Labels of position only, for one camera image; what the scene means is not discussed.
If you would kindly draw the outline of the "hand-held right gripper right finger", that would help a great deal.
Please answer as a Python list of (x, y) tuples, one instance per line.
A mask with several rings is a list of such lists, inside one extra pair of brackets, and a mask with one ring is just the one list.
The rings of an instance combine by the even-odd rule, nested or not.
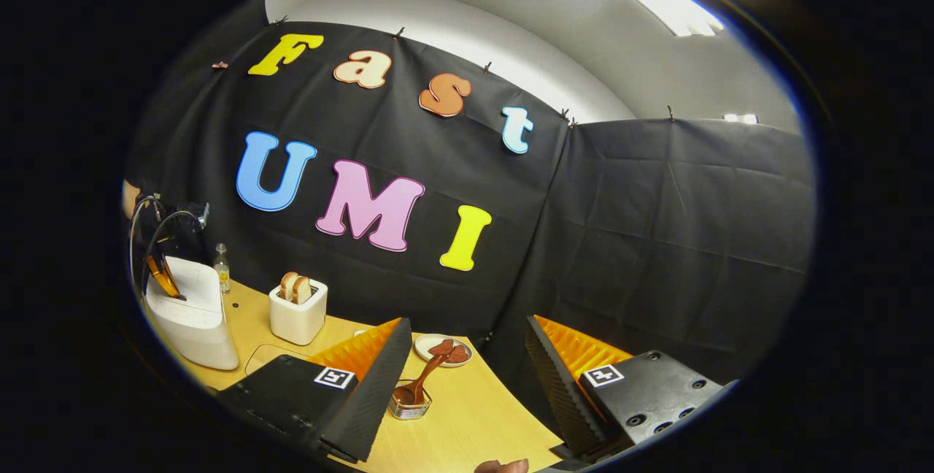
[(660, 350), (633, 355), (530, 315), (525, 346), (578, 459), (604, 459), (656, 440), (730, 390)]

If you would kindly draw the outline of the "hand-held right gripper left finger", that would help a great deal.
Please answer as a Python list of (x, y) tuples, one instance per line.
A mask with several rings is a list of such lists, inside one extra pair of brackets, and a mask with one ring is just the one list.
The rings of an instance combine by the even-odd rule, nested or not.
[(219, 400), (308, 453), (366, 462), (411, 343), (410, 320), (390, 320), (312, 357), (278, 355)]

